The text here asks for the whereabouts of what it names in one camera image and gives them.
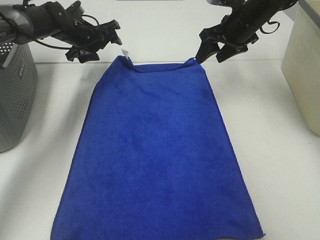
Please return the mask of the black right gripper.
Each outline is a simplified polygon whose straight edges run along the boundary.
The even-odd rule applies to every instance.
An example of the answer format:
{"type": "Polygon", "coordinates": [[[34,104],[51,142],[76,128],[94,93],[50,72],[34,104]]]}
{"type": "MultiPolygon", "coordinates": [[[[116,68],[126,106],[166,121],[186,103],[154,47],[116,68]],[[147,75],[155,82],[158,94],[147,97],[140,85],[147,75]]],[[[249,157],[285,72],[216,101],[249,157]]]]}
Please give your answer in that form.
{"type": "Polygon", "coordinates": [[[204,28],[200,32],[201,43],[195,55],[198,63],[205,62],[214,54],[222,63],[246,53],[248,39],[278,11],[276,0],[220,0],[218,5],[231,7],[232,12],[220,25],[204,28]]]}

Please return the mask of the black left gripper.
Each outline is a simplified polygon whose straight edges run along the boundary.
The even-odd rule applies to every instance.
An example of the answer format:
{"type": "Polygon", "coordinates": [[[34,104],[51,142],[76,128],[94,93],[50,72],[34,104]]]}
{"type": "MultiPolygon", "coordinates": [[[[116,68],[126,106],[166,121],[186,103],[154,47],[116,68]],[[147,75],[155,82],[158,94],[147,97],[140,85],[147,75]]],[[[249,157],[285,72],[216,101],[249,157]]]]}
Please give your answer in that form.
{"type": "Polygon", "coordinates": [[[94,26],[85,21],[79,0],[67,9],[57,1],[49,1],[39,7],[39,13],[39,38],[52,37],[70,44],[65,54],[68,61],[78,59],[81,64],[99,61],[97,52],[108,43],[123,44],[116,32],[121,28],[119,23],[113,19],[94,26]]]}

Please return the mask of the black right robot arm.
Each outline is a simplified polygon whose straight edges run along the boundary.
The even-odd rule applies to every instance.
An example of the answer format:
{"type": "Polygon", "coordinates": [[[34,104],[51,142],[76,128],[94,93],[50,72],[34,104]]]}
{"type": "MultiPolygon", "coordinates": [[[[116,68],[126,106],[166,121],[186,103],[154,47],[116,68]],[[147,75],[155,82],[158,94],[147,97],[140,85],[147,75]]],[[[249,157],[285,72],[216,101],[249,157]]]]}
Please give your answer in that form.
{"type": "Polygon", "coordinates": [[[213,55],[219,63],[248,51],[248,44],[259,40],[257,31],[263,34],[263,25],[280,23],[270,21],[277,13],[291,8],[296,0],[210,0],[211,5],[230,7],[220,24],[205,28],[199,34],[201,44],[195,55],[201,64],[213,55]]]}

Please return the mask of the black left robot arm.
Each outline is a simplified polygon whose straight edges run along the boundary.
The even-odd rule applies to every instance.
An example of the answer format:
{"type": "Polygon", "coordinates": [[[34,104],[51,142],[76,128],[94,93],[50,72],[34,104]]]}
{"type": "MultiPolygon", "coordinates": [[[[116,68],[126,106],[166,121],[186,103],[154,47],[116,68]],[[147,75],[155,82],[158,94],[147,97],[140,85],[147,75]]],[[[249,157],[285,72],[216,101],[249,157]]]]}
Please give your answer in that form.
{"type": "Polygon", "coordinates": [[[53,45],[42,42],[51,37],[69,44],[65,47],[66,59],[83,64],[98,61],[98,51],[107,44],[122,45],[117,35],[121,27],[116,20],[93,25],[85,20],[87,15],[76,0],[68,8],[57,1],[48,1],[42,5],[2,4],[0,6],[0,42],[24,45],[36,42],[54,49],[53,45]]]}

